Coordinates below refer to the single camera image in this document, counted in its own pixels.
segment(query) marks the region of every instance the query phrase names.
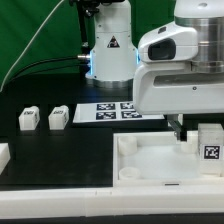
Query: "marker cube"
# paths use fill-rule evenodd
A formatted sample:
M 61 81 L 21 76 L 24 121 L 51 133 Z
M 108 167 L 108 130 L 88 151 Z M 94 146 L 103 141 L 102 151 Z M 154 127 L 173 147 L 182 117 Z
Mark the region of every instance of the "marker cube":
M 48 117 L 50 130 L 63 130 L 69 120 L 67 106 L 55 107 Z
M 0 144 L 0 175 L 10 160 L 8 144 Z
M 221 124 L 199 124 L 200 173 L 220 176 L 223 166 L 224 131 Z
M 39 108 L 34 106 L 25 108 L 19 116 L 19 125 L 21 131 L 35 130 L 40 121 Z

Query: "warning label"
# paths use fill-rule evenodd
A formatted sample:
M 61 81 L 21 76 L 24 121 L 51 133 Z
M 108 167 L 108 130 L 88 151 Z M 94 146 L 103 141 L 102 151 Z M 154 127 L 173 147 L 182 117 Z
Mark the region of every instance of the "warning label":
M 111 41 L 110 41 L 110 43 L 108 44 L 107 47 L 108 48 L 119 48 L 120 47 L 120 45 L 118 44 L 115 36 L 112 37 L 112 39 L 111 39 Z

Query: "black tabletop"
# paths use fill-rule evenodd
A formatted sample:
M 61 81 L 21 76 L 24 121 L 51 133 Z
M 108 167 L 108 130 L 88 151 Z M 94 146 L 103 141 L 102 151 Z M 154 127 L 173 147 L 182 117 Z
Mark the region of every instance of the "black tabletop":
M 113 134 L 169 130 L 165 120 L 72 123 L 78 103 L 132 101 L 132 89 L 108 90 L 85 84 L 79 74 L 35 75 L 9 83 L 0 94 L 0 143 L 9 143 L 11 160 L 0 176 L 0 190 L 111 187 Z M 21 132 L 18 117 L 25 107 L 38 106 L 35 131 Z M 65 130 L 50 131 L 48 116 L 55 106 L 67 105 Z M 223 123 L 223 115 L 188 115 L 185 125 Z M 222 223 L 223 215 L 125 216 L 23 220 L 22 223 Z M 3 223 L 21 223 L 21 220 Z

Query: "blue light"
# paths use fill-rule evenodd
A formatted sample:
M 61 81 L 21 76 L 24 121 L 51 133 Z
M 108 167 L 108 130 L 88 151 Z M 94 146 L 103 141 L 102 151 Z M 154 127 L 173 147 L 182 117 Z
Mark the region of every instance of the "blue light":
M 93 52 L 90 51 L 90 75 L 93 75 Z
M 140 56 L 139 56 L 139 53 L 138 53 L 138 50 L 136 50 L 136 60 L 137 60 L 137 65 L 140 63 Z

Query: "green background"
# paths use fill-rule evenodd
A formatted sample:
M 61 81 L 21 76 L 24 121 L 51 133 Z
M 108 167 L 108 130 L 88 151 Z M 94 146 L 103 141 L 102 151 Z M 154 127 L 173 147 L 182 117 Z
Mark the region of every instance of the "green background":
M 0 83 L 58 2 L 59 0 L 0 0 Z M 135 46 L 144 33 L 173 20 L 175 0 L 130 0 L 130 3 Z M 87 28 L 90 45 L 93 47 L 92 21 L 87 21 Z M 80 46 L 76 7 L 71 8 L 66 0 L 43 28 L 12 75 L 18 69 L 38 60 L 77 55 L 80 53 Z M 59 72 L 74 74 L 77 68 Z

